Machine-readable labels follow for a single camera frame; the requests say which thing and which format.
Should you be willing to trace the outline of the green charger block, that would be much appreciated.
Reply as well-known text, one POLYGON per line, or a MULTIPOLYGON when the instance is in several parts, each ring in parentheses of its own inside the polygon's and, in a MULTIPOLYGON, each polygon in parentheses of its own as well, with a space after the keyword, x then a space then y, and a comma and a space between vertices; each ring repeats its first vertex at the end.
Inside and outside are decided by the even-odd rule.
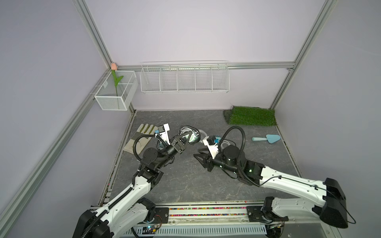
POLYGON ((199 134, 192 134, 189 140, 189 143, 195 144, 200 141, 200 135, 199 134))

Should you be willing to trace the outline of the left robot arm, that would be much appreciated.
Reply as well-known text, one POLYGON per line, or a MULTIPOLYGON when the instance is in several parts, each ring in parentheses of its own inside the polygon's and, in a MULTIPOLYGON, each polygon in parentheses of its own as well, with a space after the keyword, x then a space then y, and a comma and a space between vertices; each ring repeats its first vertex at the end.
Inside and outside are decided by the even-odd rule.
POLYGON ((163 176, 160 168, 176 154, 181 154, 189 145, 191 132, 173 137, 163 153, 155 148, 145 150, 132 182, 113 200, 96 211, 85 211, 78 219, 75 238, 119 238, 140 222, 153 220, 155 204, 144 198, 163 176))

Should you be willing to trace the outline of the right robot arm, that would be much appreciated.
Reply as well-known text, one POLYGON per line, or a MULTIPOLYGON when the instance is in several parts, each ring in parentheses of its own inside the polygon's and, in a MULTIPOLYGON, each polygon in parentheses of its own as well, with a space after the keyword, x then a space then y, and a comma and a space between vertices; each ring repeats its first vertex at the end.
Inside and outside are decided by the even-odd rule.
POLYGON ((246 185, 271 188, 296 196, 301 201, 293 204, 294 214, 309 213, 330 226, 348 228, 346 196, 337 180, 326 178, 321 181, 296 177, 246 159, 246 134, 239 126, 228 128, 220 139, 207 136, 204 145, 206 148, 198 150, 194 157, 209 172, 219 167, 227 176, 234 174, 233 179, 246 185), (241 133, 241 145, 223 148, 222 143, 232 130, 241 133))

